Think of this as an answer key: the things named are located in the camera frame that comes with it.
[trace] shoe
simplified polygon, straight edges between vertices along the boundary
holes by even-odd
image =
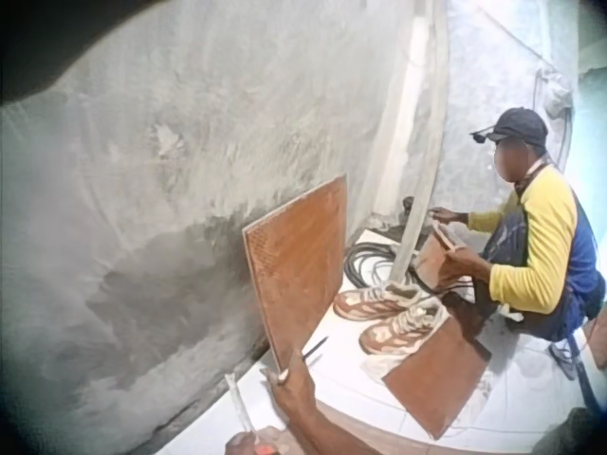
[[[421,300],[407,311],[378,322],[360,334],[367,354],[410,355],[447,319],[447,308],[436,297]]]
[[[385,319],[415,305],[422,292],[417,284],[396,282],[340,292],[333,300],[333,311],[349,320]]]

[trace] hand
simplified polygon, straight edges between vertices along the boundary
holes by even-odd
[[[485,261],[467,246],[447,251],[447,257],[440,269],[440,279],[449,280],[465,275],[489,282],[491,263]]]
[[[274,401],[289,418],[316,412],[314,381],[300,351],[293,352],[285,381],[279,382],[276,373],[269,370],[263,373],[270,384]]]
[[[453,222],[464,224],[468,222],[468,215],[466,213],[456,213],[443,207],[434,207],[433,209],[430,209],[430,216],[434,220],[445,225]]]
[[[226,455],[255,455],[255,433],[238,433],[226,444]]]

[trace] baseball cap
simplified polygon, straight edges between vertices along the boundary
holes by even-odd
[[[493,131],[487,138],[499,142],[505,137],[518,137],[529,145],[540,149],[546,147],[548,127],[540,115],[524,107],[512,107],[505,111],[497,120]]]

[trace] brown and white sneaker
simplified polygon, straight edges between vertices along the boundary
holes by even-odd
[[[423,291],[417,284],[386,282],[383,286],[340,292],[333,311],[349,320],[385,319],[415,305]]]
[[[413,354],[448,316],[447,308],[441,301],[429,297],[407,311],[367,328],[360,334],[360,347],[367,354]]]

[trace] navy cap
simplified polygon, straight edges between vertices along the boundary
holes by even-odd
[[[531,109],[513,107],[497,120],[487,138],[499,142],[506,137],[518,137],[529,145],[545,150],[548,127],[540,115]]]

